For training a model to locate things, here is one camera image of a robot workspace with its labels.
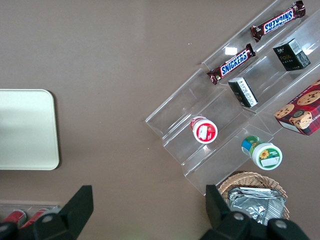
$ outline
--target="snickers logo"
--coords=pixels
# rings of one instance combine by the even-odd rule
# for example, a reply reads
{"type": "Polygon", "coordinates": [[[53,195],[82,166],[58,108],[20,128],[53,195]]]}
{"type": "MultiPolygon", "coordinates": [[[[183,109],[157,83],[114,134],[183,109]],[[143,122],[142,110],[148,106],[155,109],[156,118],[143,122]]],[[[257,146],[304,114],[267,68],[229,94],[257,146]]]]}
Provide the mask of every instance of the snickers logo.
{"type": "Polygon", "coordinates": [[[267,21],[263,25],[264,34],[267,34],[271,31],[275,30],[277,27],[291,21],[293,18],[294,18],[294,10],[293,10],[293,8],[291,8],[288,11],[277,16],[276,18],[273,18],[270,21],[267,21]]]}
{"type": "Polygon", "coordinates": [[[221,66],[221,77],[223,78],[226,74],[233,71],[236,67],[243,64],[248,59],[247,50],[245,49],[229,61],[227,61],[224,65],[221,66]]]}

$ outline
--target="white tray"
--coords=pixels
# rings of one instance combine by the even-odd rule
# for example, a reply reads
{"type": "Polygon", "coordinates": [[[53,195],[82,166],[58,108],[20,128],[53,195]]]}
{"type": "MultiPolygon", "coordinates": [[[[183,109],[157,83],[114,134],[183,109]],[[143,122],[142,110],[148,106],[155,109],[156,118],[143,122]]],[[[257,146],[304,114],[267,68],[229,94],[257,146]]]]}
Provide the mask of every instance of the white tray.
{"type": "Polygon", "coordinates": [[[58,164],[51,93],[0,89],[0,170],[53,170],[58,164]]]}

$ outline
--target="small plastic tub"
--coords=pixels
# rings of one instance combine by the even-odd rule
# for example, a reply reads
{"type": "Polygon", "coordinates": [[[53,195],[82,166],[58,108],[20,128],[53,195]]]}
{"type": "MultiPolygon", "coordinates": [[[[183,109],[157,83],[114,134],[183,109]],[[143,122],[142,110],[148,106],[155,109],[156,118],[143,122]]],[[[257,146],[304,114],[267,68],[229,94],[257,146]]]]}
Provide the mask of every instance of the small plastic tub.
{"type": "Polygon", "coordinates": [[[202,144],[212,143],[218,135],[217,126],[204,116],[196,116],[191,120],[190,127],[194,138],[202,144]]]}
{"type": "Polygon", "coordinates": [[[248,136],[243,140],[241,149],[263,170],[273,170],[282,162],[283,155],[280,148],[270,142],[260,141],[257,136],[248,136]]]}

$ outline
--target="white label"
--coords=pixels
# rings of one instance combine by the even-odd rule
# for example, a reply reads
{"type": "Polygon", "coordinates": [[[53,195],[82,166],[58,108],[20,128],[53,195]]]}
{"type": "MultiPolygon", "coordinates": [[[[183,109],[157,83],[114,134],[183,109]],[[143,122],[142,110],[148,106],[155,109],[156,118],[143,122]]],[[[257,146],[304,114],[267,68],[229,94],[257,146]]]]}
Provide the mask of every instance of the white label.
{"type": "Polygon", "coordinates": [[[239,88],[243,92],[243,94],[246,96],[246,99],[248,100],[251,107],[256,105],[258,102],[255,100],[254,95],[252,94],[249,86],[246,84],[244,80],[238,81],[239,88]]]}
{"type": "Polygon", "coordinates": [[[288,124],[288,123],[285,123],[285,122],[282,122],[282,121],[279,121],[279,123],[282,125],[282,127],[286,128],[286,129],[290,129],[292,131],[300,133],[298,128],[296,128],[295,126],[293,126],[291,124],[288,124]]]}
{"type": "Polygon", "coordinates": [[[243,152],[244,154],[246,154],[246,155],[248,155],[249,157],[251,157],[250,152],[249,152],[248,149],[244,148],[243,146],[241,147],[241,149],[242,149],[242,152],[243,152]]]}
{"type": "Polygon", "coordinates": [[[272,158],[268,158],[265,160],[261,160],[261,165],[263,167],[268,167],[268,166],[272,166],[272,165],[276,165],[279,162],[279,157],[272,157],[272,158]]]}
{"type": "Polygon", "coordinates": [[[199,131],[199,138],[203,140],[207,139],[207,132],[208,132],[208,127],[202,125],[199,131]]]}
{"type": "Polygon", "coordinates": [[[236,55],[238,53],[238,48],[236,47],[229,47],[229,46],[226,46],[225,47],[225,55],[236,55]]]}
{"type": "Polygon", "coordinates": [[[298,53],[300,53],[302,51],[301,46],[299,45],[299,43],[294,39],[291,42],[289,42],[289,46],[291,47],[291,49],[293,50],[293,53],[295,55],[297,55],[298,53]]]}

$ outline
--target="sunflower label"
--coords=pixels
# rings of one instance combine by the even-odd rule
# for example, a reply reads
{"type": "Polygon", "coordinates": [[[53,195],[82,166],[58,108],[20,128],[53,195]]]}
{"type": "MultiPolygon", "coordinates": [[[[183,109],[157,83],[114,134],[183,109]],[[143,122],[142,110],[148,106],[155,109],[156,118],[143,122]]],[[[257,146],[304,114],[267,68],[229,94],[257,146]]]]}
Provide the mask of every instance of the sunflower label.
{"type": "Polygon", "coordinates": [[[257,136],[248,136],[241,144],[242,151],[263,170],[272,170],[282,161],[281,150],[269,142],[263,142],[257,136]]]}

